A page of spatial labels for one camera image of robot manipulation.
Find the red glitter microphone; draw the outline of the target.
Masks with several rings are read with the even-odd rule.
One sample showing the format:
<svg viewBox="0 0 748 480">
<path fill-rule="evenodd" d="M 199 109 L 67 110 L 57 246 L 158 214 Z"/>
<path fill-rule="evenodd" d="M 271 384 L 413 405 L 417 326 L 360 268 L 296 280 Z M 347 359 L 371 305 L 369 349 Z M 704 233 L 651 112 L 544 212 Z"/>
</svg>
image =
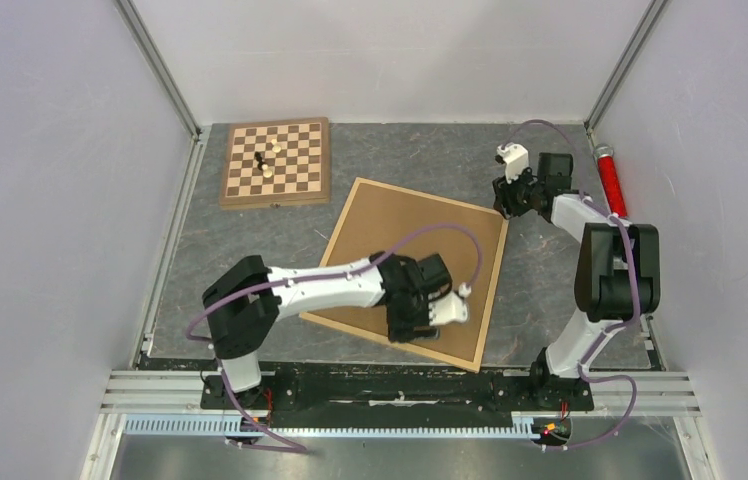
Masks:
<svg viewBox="0 0 748 480">
<path fill-rule="evenodd" d="M 595 147 L 593 156 L 609 209 L 619 217 L 627 218 L 628 210 L 614 161 L 613 148 L 608 144 L 599 144 Z"/>
</svg>

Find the brown frame backing board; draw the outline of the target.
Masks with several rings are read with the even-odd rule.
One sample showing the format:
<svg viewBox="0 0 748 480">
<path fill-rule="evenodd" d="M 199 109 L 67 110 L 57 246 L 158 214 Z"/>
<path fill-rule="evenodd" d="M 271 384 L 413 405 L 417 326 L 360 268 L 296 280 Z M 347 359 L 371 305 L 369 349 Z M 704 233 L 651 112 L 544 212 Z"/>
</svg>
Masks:
<svg viewBox="0 0 748 480">
<path fill-rule="evenodd" d="M 453 284 L 467 283 L 472 288 L 467 299 L 469 320 L 443 326 L 435 340 L 395 343 L 392 347 L 478 371 L 507 230 L 507 221 L 490 208 L 359 178 L 321 263 L 341 265 L 389 249 L 416 260 L 440 254 Z"/>
</svg>

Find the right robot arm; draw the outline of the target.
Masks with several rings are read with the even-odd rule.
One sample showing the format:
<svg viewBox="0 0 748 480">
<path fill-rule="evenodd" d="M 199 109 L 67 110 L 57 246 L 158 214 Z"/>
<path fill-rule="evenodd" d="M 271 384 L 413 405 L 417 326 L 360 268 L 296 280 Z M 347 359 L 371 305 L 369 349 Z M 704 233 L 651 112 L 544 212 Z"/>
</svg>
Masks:
<svg viewBox="0 0 748 480">
<path fill-rule="evenodd" d="M 525 147 L 498 147 L 504 173 L 493 182 L 494 208 L 504 218 L 536 212 L 579 243 L 573 293 L 576 309 L 559 337 L 531 364 L 527 392 L 544 410 L 572 406 L 590 392 L 597 354 L 629 324 L 654 312 L 661 297 L 660 237 L 650 224 L 602 211 L 573 189 L 570 154 L 539 156 L 529 165 Z"/>
</svg>

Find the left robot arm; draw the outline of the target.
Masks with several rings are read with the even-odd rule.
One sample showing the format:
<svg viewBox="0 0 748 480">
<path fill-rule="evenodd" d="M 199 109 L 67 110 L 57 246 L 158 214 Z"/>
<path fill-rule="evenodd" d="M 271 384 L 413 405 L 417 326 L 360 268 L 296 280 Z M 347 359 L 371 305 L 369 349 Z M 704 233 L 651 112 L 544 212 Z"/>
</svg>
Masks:
<svg viewBox="0 0 748 480">
<path fill-rule="evenodd" d="M 346 264 L 300 270 L 269 267 L 261 256 L 247 256 L 202 294 L 220 393 L 241 408 L 261 401 L 257 351 L 280 320 L 339 307 L 381 309 L 388 341 L 435 339 L 442 326 L 468 320 L 464 296 L 469 291 L 453 285 L 438 254 L 415 260 L 377 252 Z"/>
</svg>

